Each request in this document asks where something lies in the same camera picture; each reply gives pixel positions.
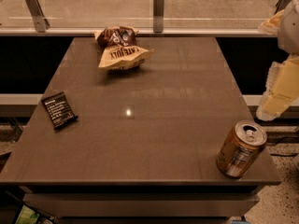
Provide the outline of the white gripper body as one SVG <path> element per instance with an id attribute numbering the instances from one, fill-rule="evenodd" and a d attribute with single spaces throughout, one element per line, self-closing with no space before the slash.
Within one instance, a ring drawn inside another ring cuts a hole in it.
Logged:
<path id="1" fill-rule="evenodd" d="M 299 54 L 299 0 L 291 0 L 278 27 L 278 46 L 289 54 Z"/>

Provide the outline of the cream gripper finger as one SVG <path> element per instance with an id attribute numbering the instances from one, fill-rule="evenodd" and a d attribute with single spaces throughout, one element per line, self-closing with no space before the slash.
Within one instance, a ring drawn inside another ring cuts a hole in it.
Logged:
<path id="1" fill-rule="evenodd" d="M 290 55 L 283 63 L 272 62 L 265 87 L 256 116 L 270 121 L 280 117 L 299 97 L 299 57 Z"/>
<path id="2" fill-rule="evenodd" d="M 258 31 L 268 35 L 277 35 L 282 21 L 284 9 L 274 14 L 271 18 L 262 22 L 258 27 Z"/>

